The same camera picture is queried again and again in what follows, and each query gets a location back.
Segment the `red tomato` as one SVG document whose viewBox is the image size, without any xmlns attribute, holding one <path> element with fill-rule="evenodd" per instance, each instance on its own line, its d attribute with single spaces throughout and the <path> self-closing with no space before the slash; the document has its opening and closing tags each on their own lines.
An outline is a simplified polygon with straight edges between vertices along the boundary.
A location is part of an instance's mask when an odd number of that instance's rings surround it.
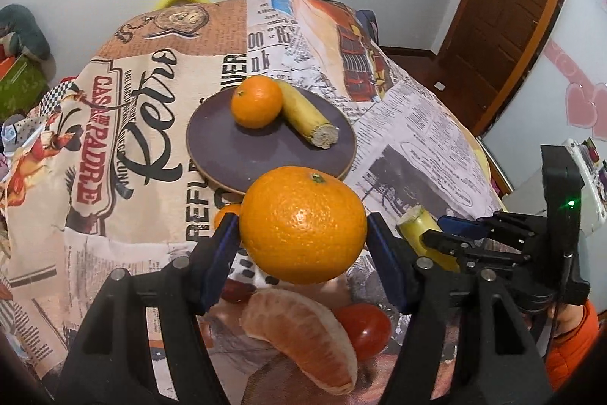
<svg viewBox="0 0 607 405">
<path fill-rule="evenodd" d="M 356 303 L 338 308 L 334 315 L 346 330 L 359 362 L 374 358 L 387 347 L 392 325 L 380 308 Z"/>
</svg>

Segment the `large orange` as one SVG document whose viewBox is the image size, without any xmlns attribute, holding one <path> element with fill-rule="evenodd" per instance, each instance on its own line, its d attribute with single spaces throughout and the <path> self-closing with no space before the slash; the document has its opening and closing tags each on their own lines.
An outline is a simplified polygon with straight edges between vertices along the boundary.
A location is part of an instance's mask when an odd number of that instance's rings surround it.
<svg viewBox="0 0 607 405">
<path fill-rule="evenodd" d="M 367 219 L 357 194 L 308 167 L 278 167 L 247 190 L 239 214 L 241 243 L 255 265 L 293 285 L 344 273 L 365 244 Z"/>
</svg>

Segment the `peeled pomelo segment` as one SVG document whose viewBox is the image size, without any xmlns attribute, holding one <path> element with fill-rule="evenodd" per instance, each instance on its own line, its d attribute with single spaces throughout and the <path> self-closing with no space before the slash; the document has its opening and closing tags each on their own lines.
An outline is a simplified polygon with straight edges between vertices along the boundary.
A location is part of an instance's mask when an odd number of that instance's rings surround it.
<svg viewBox="0 0 607 405">
<path fill-rule="evenodd" d="M 343 325 L 329 308 L 302 294 L 263 289 L 240 317 L 245 334 L 288 357 L 319 389 L 334 396 L 353 392 L 358 359 Z"/>
</svg>

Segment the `medium orange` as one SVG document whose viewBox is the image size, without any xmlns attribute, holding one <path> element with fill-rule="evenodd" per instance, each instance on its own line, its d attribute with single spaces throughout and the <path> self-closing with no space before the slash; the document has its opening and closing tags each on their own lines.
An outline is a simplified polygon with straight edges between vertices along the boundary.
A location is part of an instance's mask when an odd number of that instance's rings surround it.
<svg viewBox="0 0 607 405">
<path fill-rule="evenodd" d="M 230 111 L 243 128 L 265 128 L 281 113 L 283 93 L 270 77 L 250 76 L 234 90 Z"/>
</svg>

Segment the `dark red grape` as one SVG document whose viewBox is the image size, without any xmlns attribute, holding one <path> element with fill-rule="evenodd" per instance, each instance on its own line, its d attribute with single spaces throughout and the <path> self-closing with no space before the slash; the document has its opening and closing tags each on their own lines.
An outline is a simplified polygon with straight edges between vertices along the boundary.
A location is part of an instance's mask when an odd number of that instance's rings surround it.
<svg viewBox="0 0 607 405">
<path fill-rule="evenodd" d="M 232 304 L 246 303 L 255 291 L 256 287 L 252 284 L 227 279 L 221 292 L 221 298 Z"/>
</svg>

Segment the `retro print tablecloth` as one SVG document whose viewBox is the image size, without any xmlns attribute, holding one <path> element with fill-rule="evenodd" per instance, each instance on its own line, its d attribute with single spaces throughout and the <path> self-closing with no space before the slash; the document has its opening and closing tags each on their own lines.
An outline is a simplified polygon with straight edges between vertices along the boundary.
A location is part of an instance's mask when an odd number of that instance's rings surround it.
<svg viewBox="0 0 607 405">
<path fill-rule="evenodd" d="M 8 330 L 48 392 L 110 271 L 151 273 L 189 253 L 241 197 L 200 173 L 186 131 L 209 96 L 258 75 L 346 116 L 356 156 L 338 180 L 389 225 L 413 206 L 468 219 L 501 209 L 470 132 L 381 51 L 350 7 L 237 0 L 135 17 L 59 103 L 28 118 L 33 134 L 1 183 Z"/>
</svg>

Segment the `blue backpack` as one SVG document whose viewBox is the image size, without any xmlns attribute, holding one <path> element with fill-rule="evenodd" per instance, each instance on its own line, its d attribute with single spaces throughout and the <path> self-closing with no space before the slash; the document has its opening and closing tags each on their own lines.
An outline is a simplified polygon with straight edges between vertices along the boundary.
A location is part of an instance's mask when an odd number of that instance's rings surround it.
<svg viewBox="0 0 607 405">
<path fill-rule="evenodd" d="M 380 43 L 380 30 L 377 23 L 376 14 L 372 10 L 361 9 L 355 13 L 359 25 L 363 27 L 365 33 L 375 43 Z"/>
</svg>

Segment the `brown wooden door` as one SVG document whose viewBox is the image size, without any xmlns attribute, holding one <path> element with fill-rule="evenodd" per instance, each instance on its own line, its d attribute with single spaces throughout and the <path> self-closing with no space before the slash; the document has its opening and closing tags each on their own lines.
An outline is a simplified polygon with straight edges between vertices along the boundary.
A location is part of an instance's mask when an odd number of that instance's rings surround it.
<svg viewBox="0 0 607 405">
<path fill-rule="evenodd" d="M 481 135 L 528 74 L 561 0 L 462 0 L 438 54 L 445 104 Z"/>
</svg>

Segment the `dark purple plate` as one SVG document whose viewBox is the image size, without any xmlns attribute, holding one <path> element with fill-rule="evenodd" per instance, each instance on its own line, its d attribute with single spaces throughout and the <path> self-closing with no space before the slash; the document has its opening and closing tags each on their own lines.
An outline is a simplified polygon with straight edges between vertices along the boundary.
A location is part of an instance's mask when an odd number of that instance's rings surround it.
<svg viewBox="0 0 607 405">
<path fill-rule="evenodd" d="M 276 167 L 310 167 L 344 179 L 356 156 L 354 129 L 337 107 L 309 90 L 300 92 L 338 129 L 338 142 L 323 150 L 311 145 L 283 118 L 266 128 L 247 129 L 230 112 L 234 90 L 226 88 L 192 113 L 186 146 L 200 173 L 216 185 L 244 194 L 261 175 Z"/>
</svg>

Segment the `green storage box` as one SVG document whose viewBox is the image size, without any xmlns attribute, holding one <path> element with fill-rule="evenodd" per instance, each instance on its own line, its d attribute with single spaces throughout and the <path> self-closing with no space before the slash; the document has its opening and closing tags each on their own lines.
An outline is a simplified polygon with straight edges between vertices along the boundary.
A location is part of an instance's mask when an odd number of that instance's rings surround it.
<svg viewBox="0 0 607 405">
<path fill-rule="evenodd" d="M 47 81 L 37 61 L 25 55 L 8 57 L 1 62 L 0 119 L 26 115 L 47 90 Z"/>
</svg>

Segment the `grey plush toy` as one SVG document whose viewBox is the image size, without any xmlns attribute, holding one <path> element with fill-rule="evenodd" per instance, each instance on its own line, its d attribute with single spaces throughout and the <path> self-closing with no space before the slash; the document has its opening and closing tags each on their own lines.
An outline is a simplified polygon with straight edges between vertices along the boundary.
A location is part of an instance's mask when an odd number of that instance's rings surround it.
<svg viewBox="0 0 607 405">
<path fill-rule="evenodd" d="M 9 4 L 0 10 L 1 46 L 4 54 L 24 54 L 33 61 L 47 61 L 50 47 L 35 16 L 27 7 Z"/>
</svg>

